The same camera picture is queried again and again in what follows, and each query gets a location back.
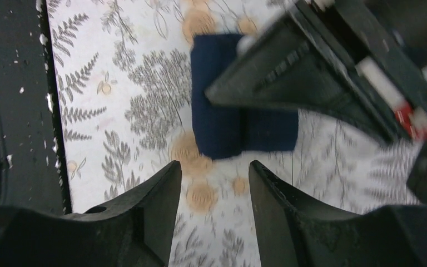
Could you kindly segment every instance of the folded cloth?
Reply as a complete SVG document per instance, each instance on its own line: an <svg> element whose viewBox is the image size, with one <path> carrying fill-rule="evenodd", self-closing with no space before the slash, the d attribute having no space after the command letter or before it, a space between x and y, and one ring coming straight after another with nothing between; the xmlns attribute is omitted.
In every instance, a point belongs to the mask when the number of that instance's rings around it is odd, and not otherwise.
<svg viewBox="0 0 427 267"><path fill-rule="evenodd" d="M212 106L205 89L235 60L240 34L202 35L191 51L192 128L199 152L214 160L243 151L292 151L297 112Z"/></svg>

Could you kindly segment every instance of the black frame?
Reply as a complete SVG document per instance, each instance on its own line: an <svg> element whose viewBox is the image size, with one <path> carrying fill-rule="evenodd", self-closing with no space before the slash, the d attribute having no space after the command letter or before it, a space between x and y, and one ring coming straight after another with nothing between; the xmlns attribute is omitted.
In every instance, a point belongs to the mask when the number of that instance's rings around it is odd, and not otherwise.
<svg viewBox="0 0 427 267"><path fill-rule="evenodd" d="M62 215L72 209L47 8L25 2L0 0L0 204Z"/></svg>

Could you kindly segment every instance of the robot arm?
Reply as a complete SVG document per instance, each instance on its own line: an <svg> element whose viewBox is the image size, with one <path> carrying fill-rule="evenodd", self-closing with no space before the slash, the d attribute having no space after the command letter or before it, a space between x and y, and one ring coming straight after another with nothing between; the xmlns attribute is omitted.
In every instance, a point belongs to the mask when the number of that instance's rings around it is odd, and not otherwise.
<svg viewBox="0 0 427 267"><path fill-rule="evenodd" d="M383 145L427 141L425 65L427 2L300 0L206 96L214 105L316 111ZM427 203L427 167L408 185Z"/></svg>

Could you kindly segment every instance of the table surface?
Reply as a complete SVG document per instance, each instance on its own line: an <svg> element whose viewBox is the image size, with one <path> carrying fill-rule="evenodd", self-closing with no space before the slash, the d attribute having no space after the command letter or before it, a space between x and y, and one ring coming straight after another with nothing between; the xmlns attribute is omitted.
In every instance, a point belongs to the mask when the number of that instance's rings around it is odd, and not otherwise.
<svg viewBox="0 0 427 267"><path fill-rule="evenodd" d="M313 112L300 111L293 153L248 152L215 162L199 155L188 100L193 34L255 33L284 1L47 0L73 211L180 160L170 266L246 267L260 266L247 180L252 160L345 210L415 203L405 182L420 144L383 150ZM155 100L167 97L176 104L158 106Z"/></svg>

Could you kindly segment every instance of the floral tablecloth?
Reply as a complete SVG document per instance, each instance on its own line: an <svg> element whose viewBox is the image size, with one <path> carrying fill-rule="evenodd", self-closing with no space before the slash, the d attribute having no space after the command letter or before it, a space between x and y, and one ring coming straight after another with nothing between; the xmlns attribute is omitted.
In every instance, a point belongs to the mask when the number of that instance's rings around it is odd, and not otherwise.
<svg viewBox="0 0 427 267"><path fill-rule="evenodd" d="M405 179L420 145L379 148L300 112L294 153L213 162L192 133L192 36L254 35L285 0L47 0L74 212L137 186L171 160L182 193L170 266L260 266L247 169L260 160L331 205L363 213L415 203Z"/></svg>

